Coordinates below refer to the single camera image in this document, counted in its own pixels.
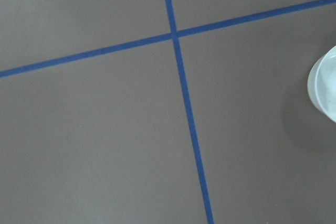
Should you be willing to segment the white bowl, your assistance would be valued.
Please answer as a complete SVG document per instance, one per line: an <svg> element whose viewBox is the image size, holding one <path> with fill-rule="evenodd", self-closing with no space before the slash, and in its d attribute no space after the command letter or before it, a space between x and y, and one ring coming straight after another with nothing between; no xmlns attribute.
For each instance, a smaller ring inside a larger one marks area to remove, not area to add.
<svg viewBox="0 0 336 224"><path fill-rule="evenodd" d="M335 122L335 46L311 68L307 91L315 108Z"/></svg>

